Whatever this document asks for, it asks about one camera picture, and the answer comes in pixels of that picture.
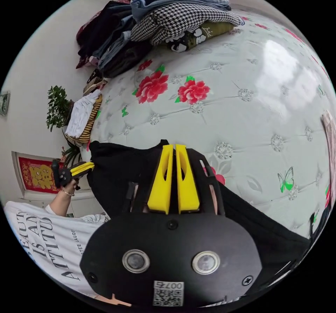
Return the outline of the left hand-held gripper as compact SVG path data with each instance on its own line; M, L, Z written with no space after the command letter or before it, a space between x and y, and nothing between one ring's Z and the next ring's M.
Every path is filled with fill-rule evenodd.
M93 162L79 162L70 169L62 167L58 169L58 187L64 187L72 180L79 180L94 169Z

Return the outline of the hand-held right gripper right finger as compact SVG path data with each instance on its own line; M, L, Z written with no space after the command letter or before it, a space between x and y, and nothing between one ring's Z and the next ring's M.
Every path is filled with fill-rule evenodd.
M197 212L199 197L185 145L176 144L177 199L179 214Z

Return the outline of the person's left hand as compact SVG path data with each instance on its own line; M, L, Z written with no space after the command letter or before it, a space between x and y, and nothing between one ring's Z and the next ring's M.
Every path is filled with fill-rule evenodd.
M61 190L67 196L72 197L74 196L77 187L78 187L78 181L76 179L72 179L66 186L61 187Z

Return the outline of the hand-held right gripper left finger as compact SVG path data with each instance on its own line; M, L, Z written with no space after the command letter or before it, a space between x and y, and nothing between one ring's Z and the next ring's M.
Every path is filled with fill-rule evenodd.
M149 194L150 211L168 214L172 189L174 146L164 145Z

